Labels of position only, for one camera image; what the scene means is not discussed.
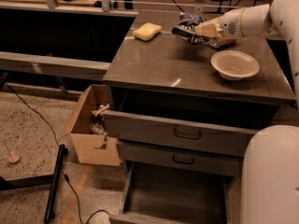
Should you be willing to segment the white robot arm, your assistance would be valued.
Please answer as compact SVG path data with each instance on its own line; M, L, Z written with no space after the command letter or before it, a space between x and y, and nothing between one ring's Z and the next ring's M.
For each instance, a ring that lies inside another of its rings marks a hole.
M273 0L244 7L195 27L200 36L281 39L292 81L298 84L299 0ZM261 129L245 151L240 185L240 224L299 224L299 128L275 124Z

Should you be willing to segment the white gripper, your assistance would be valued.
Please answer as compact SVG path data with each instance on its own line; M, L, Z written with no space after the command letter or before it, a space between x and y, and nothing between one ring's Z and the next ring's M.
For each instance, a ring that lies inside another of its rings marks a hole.
M219 33L227 39L238 39L242 37L241 20L244 9L234 9L226 12L220 17L220 24L215 22L204 22L194 27L199 36L216 37Z

